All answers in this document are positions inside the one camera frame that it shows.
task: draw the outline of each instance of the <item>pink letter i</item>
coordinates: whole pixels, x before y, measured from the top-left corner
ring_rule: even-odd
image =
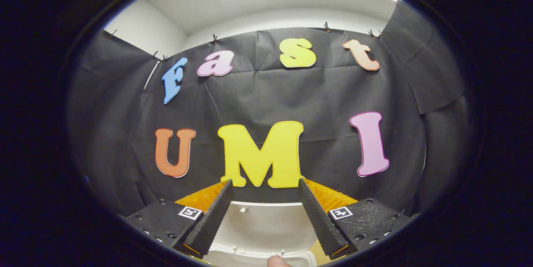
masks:
[[[359,131],[361,139],[362,164],[357,170],[360,177],[383,172],[389,167],[389,160],[383,154],[379,121],[381,114],[378,112],[365,112],[350,118],[350,124]]]

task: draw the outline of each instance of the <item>foam letter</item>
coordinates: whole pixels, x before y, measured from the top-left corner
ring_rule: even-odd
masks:
[[[232,60],[234,57],[234,52],[230,50],[221,50],[210,54],[205,58],[206,61],[204,64],[201,64],[198,67],[198,75],[201,77],[209,77],[210,75],[215,75],[221,77],[227,75],[232,71]]]
[[[359,41],[352,39],[348,42],[345,42],[342,46],[345,49],[350,49],[352,51],[352,55],[354,55],[357,64],[359,64],[364,69],[370,71],[376,71],[379,69],[379,62],[372,61],[368,57],[366,52],[370,51],[370,47],[368,47],[367,45],[362,45],[361,43],[359,43]]]
[[[189,170],[189,153],[191,140],[196,136],[192,129],[180,129],[176,136],[179,138],[179,159],[176,165],[168,162],[168,140],[172,136],[172,130],[160,128],[156,130],[156,165],[164,174],[172,177],[181,177]]]
[[[383,142],[379,132],[381,114],[366,112],[350,118],[350,124],[359,131],[361,139],[362,164],[357,170],[360,177],[383,172],[389,167],[389,160],[383,154]]]
[[[235,187],[246,185],[240,176],[239,164],[255,187],[261,186],[272,165],[270,187],[298,187],[299,170],[298,142],[303,124],[297,121],[282,121],[274,124],[261,150],[242,125],[228,125],[219,129],[224,140],[225,176],[220,181],[232,179]]]
[[[283,52],[279,59],[287,67],[309,67],[316,62],[316,55],[311,48],[312,45],[306,39],[290,38],[279,44],[279,49]]]
[[[179,92],[179,86],[177,83],[183,78],[183,68],[181,66],[187,64],[187,58],[183,57],[177,61],[174,66],[172,66],[161,78],[165,82],[165,99],[163,100],[164,104],[176,96]]]

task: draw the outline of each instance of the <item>black fabric backdrop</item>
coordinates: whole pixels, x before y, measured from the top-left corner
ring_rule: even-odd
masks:
[[[219,182],[224,175],[221,126],[244,125],[261,147],[274,123],[295,120],[304,126],[299,139],[303,176],[356,199],[376,197],[396,210],[423,210],[463,168],[465,149],[455,143],[472,130],[467,110],[457,109],[468,107],[460,97],[459,63],[438,30],[405,5],[396,7],[383,33],[373,39],[345,30],[284,28],[226,37],[168,58],[143,89],[156,60],[102,32],[80,55],[72,81],[68,120],[74,157],[101,199],[117,214],[129,215],[160,197],[179,199]],[[287,38],[310,41],[316,63],[285,68],[279,44]],[[342,47],[350,39],[370,47],[379,71],[357,65]],[[205,57],[220,50],[235,53],[232,72],[198,77]],[[164,105],[162,75],[182,57],[188,63],[181,89]],[[360,140],[349,119],[367,111],[383,117],[379,127],[390,166],[361,178],[356,174]],[[168,177],[155,165],[159,128],[196,130],[189,171],[182,178]],[[428,130],[436,140],[433,152],[426,145]],[[170,163],[177,162],[177,147],[174,136]],[[432,154],[428,159],[426,149]],[[253,187],[248,180],[236,188],[234,200],[298,201],[295,189],[272,189],[266,182]]]

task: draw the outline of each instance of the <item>white container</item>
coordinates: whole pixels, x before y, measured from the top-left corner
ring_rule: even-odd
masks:
[[[293,267],[317,266],[314,229],[301,204],[232,201],[203,260],[220,267],[266,267],[272,255]]]

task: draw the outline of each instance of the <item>yellow letter m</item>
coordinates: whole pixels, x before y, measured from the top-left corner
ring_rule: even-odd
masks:
[[[240,175],[239,165],[255,187],[261,186],[272,165],[270,187],[298,187],[298,143],[303,125],[297,121],[282,121],[274,124],[261,150],[242,125],[228,125],[219,129],[224,140],[225,176],[220,181],[231,179],[235,187],[244,187],[246,179]]]

